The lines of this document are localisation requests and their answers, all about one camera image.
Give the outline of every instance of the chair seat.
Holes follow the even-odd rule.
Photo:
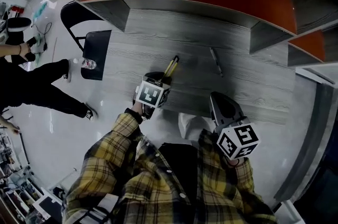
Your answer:
[[[111,31],[89,32],[84,41],[83,57],[96,62],[93,70],[81,68],[85,79],[102,80]]]

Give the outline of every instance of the tiled floor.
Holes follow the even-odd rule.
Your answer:
[[[53,22],[53,25],[46,36],[48,49],[42,54],[38,65],[64,58],[81,57],[81,50],[60,20],[61,8],[70,0],[33,0],[26,8],[24,16],[32,17],[32,12],[39,8],[42,1],[47,1],[48,7],[36,24],[40,31],[44,30],[48,22]],[[110,25],[104,21],[87,21],[76,25],[73,32],[75,35],[85,36],[89,31],[109,28]],[[25,39],[28,40],[34,33],[35,28],[25,31]],[[58,80],[54,84],[72,97],[95,108],[99,119],[90,122],[87,119],[36,106],[22,105],[11,108],[15,123],[22,130],[31,167],[45,186],[54,185],[72,172],[74,167],[80,170],[86,150],[110,130],[119,113],[131,106],[131,101],[112,100],[111,96],[107,96],[102,90],[101,81],[84,80],[80,75],[80,68],[76,66],[73,66],[71,83]],[[312,88],[311,84],[307,84],[307,96],[300,101],[306,103],[313,100]],[[298,111],[305,116],[304,124],[311,115],[311,110],[310,108]],[[289,120],[293,120],[294,116],[295,114],[290,113]],[[141,125],[141,130],[153,138],[160,134],[168,136],[173,132],[179,137],[177,122],[177,113],[168,111],[161,114],[157,111],[152,120]],[[287,176],[305,133],[295,135],[284,126],[272,123],[262,123],[258,128],[261,131],[262,144],[251,157],[256,191],[272,204],[273,195]],[[68,178],[63,184],[64,187],[68,188],[76,176],[75,173]]]

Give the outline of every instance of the sneaker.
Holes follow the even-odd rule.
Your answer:
[[[88,108],[86,118],[88,118],[91,122],[97,119],[97,113],[94,109],[89,107],[87,104],[85,104]]]
[[[63,80],[69,83],[71,78],[72,78],[72,74],[70,72],[70,61],[68,60],[68,73],[63,75]]]

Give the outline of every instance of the plaid shirt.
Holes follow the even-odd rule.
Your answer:
[[[229,168],[217,151],[218,136],[203,131],[199,138],[198,189],[194,223],[276,223],[254,193],[248,159]],[[130,113],[117,118],[112,131],[86,153],[80,177],[63,204],[63,222],[98,205],[107,194],[118,201],[113,223],[187,223],[191,204],[158,149],[142,135]]]

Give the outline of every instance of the gray wood-grain desk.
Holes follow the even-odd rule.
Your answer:
[[[125,32],[112,29],[104,91],[131,101],[145,73],[164,71],[178,55],[164,109],[209,117],[210,92],[219,91],[236,100],[251,120],[284,124],[294,70],[269,60],[268,53],[249,55],[249,38],[247,28],[227,22],[177,12],[131,10]],[[210,46],[217,52],[224,78]],[[287,58],[285,47],[275,47],[281,60]]]

